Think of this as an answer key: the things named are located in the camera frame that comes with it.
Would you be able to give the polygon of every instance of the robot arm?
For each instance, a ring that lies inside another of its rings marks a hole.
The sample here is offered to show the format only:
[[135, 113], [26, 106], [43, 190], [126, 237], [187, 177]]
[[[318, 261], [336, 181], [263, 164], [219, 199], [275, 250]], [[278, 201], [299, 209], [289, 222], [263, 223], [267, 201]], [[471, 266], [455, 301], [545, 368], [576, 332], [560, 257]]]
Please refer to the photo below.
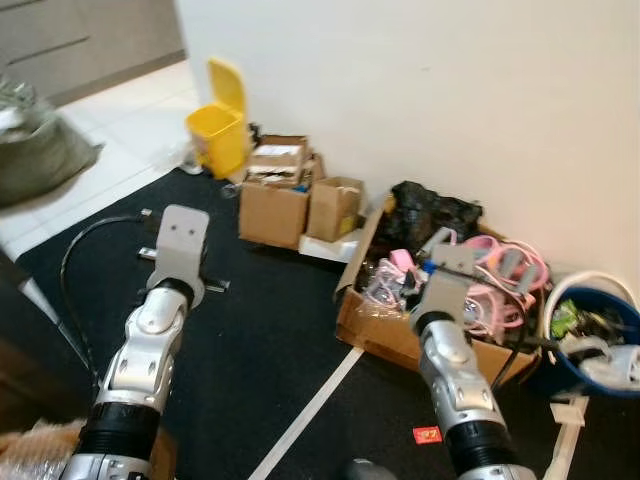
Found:
[[62, 480], [148, 480], [149, 458], [169, 394], [189, 311], [200, 303], [206, 213], [171, 205], [162, 216], [156, 269], [144, 304], [125, 324]]
[[[473, 273], [473, 252], [438, 246], [433, 262], [463, 275]], [[420, 337], [420, 372], [431, 391], [438, 423], [460, 480], [535, 480], [519, 464], [515, 448], [487, 380], [463, 330], [469, 282], [440, 270], [431, 276], [411, 312]]]

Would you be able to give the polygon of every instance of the small cardboard box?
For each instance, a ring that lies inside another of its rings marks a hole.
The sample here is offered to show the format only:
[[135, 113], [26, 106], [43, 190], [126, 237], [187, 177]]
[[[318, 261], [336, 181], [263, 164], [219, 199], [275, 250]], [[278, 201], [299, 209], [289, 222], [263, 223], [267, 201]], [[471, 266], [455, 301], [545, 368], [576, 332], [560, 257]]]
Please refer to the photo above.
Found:
[[293, 188], [308, 156], [305, 136], [264, 135], [247, 160], [245, 182]]
[[[324, 178], [320, 155], [312, 157], [313, 181]], [[298, 250], [307, 223], [309, 193], [280, 186], [244, 182], [240, 194], [240, 238]]]
[[356, 228], [363, 183], [347, 177], [325, 178], [313, 185], [309, 237], [335, 242]]
[[[367, 219], [360, 244], [336, 288], [336, 294], [343, 293], [336, 337], [373, 355], [417, 371], [421, 355], [420, 345], [408, 322], [372, 315], [371, 309], [362, 308], [364, 297], [353, 288], [383, 211], [384, 209], [380, 208]], [[478, 357], [480, 371], [488, 382], [492, 383], [511, 350], [482, 341], [474, 341], [473, 349]], [[529, 366], [535, 358], [534, 354], [518, 353], [503, 381]]]

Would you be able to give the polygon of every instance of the floor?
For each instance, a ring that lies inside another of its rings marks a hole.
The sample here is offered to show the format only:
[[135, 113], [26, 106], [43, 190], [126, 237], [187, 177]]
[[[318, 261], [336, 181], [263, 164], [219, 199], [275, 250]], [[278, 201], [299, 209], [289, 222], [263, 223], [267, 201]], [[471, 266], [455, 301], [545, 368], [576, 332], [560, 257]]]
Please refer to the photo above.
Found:
[[188, 141], [198, 108], [191, 71], [180, 62], [59, 109], [94, 143], [98, 162], [53, 192], [0, 209], [0, 245], [12, 258], [160, 178]]

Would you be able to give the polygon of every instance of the pink object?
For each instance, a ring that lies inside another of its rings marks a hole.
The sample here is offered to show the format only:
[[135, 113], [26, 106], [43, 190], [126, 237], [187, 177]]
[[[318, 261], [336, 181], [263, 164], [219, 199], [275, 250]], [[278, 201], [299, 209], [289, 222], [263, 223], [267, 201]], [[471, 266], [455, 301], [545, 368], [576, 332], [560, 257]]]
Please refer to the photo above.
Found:
[[416, 266], [413, 264], [411, 254], [401, 248], [399, 250], [392, 250], [389, 254], [391, 263], [393, 263], [402, 273], [407, 273], [409, 270], [415, 270]]

